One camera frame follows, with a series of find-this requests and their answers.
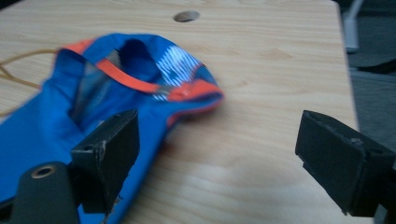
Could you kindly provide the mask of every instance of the yellow cable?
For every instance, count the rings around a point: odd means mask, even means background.
[[[33,55],[46,54],[46,53],[56,53],[56,52],[57,52],[56,49],[39,49],[39,50],[29,51],[29,52],[26,52],[26,53],[23,53],[23,54],[19,54],[19,55],[16,55],[14,57],[5,59],[2,62],[0,62],[0,72],[3,73],[3,74],[0,73],[0,78],[4,78],[4,79],[7,79],[7,80],[10,80],[10,81],[13,81],[13,82],[25,85],[25,86],[33,87],[35,89],[40,89],[40,85],[37,85],[37,84],[35,84],[33,82],[29,82],[29,81],[26,81],[26,80],[23,80],[23,79],[20,79],[20,78],[12,76],[11,73],[9,73],[8,70],[5,68],[5,65],[8,64],[8,63],[12,63],[14,61],[17,61],[19,59],[30,57],[30,56],[33,56]],[[8,115],[12,114],[17,108],[18,107],[16,106],[16,107],[10,108],[10,109],[5,110],[5,111],[0,111],[0,117],[5,117],[5,116],[8,116]]]

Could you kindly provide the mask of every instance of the wooden table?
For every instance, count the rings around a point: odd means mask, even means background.
[[[174,21],[184,10],[200,17]],[[0,59],[106,33],[154,33],[211,70],[225,102],[169,136],[125,223],[371,223],[345,217],[294,155],[304,109],[356,127],[339,25],[328,0],[26,0],[0,12]],[[52,57],[7,69],[39,83]],[[34,93],[0,80],[0,109]]]

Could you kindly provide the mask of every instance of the orange stripe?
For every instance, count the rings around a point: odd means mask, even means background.
[[[64,46],[65,49],[71,49],[75,53],[82,55],[84,51],[92,44],[94,39],[81,40],[75,44]]]
[[[168,95],[169,101],[187,101],[210,93],[223,94],[222,90],[216,85],[197,79],[193,83],[183,83],[180,87],[171,90]]]
[[[96,66],[108,76],[118,81],[120,84],[135,89],[137,91],[154,93],[160,88],[160,86],[157,84],[147,83],[145,81],[127,75],[108,59],[103,59],[102,61],[98,62]]]
[[[191,115],[191,114],[201,114],[201,113],[211,111],[211,110],[215,109],[216,107],[218,107],[222,103],[223,100],[224,100],[224,98],[221,98],[212,105],[207,105],[207,106],[201,107],[201,108],[179,111],[167,119],[166,126],[168,128],[171,128],[172,125],[174,125],[175,122],[182,116]]]

